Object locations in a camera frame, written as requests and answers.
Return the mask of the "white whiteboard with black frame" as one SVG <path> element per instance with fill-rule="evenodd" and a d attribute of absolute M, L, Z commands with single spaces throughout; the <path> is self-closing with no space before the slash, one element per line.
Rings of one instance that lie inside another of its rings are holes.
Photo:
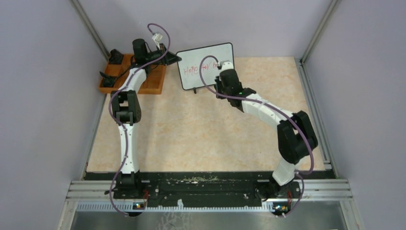
<path fill-rule="evenodd" d="M 214 85 L 220 73 L 217 63 L 234 61 L 233 45 L 230 42 L 183 50 L 176 55 L 181 58 L 177 65 L 184 90 L 204 87 L 199 70 L 202 71 L 204 82 L 209 86 Z"/>

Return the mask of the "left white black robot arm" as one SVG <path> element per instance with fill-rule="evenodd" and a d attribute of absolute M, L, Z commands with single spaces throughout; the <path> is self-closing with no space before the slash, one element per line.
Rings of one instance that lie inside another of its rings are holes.
<path fill-rule="evenodd" d="M 132 42 L 134 61 L 130 65 L 129 75 L 123 85 L 112 92 L 109 101 L 109 114 L 118 125 L 121 146 L 121 164 L 113 180 L 117 188 L 124 188 L 131 198 L 140 197 L 144 191 L 136 156 L 137 129 L 142 117 L 137 93 L 152 66 L 167 66 L 181 61 L 163 43 L 158 40 L 154 42 L 157 46 L 155 51 L 148 51 L 143 39 Z"/>

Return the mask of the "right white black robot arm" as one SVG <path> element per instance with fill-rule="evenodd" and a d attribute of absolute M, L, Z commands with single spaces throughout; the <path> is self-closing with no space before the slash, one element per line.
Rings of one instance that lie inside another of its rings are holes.
<path fill-rule="evenodd" d="M 257 117 L 276 130 L 282 158 L 272 173 L 270 193 L 283 197 L 303 158 L 310 157 L 310 171 L 314 167 L 313 150 L 318 146 L 318 140 L 308 114 L 286 111 L 263 99 L 255 90 L 244 88 L 234 69 L 221 71 L 215 82 L 217 98 L 227 99 L 232 107 Z"/>

